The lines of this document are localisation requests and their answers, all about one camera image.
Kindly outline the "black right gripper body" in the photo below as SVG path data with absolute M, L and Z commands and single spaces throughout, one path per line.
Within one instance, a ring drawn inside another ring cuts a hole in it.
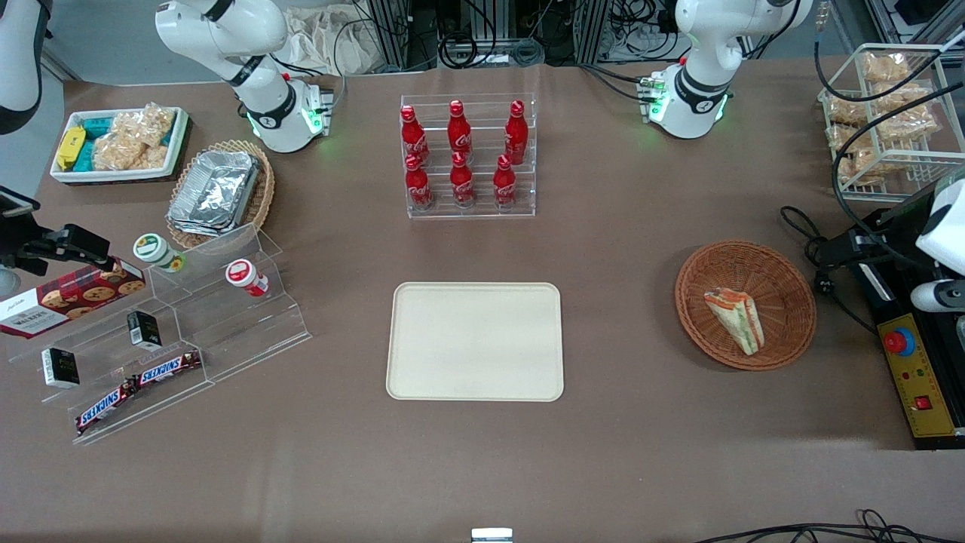
M 45 275 L 49 261 L 69 261 L 63 244 L 71 234 L 72 227 L 54 231 L 44 227 L 2 226 L 1 265 Z

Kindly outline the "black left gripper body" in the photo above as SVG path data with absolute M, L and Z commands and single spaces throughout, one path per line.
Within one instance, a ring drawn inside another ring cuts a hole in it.
M 914 247 L 917 234 L 907 228 L 888 228 L 878 233 L 881 243 L 858 227 L 848 230 L 853 254 L 848 261 L 849 267 L 859 264 L 877 265 L 892 262 L 896 267 L 917 267 L 918 251 Z

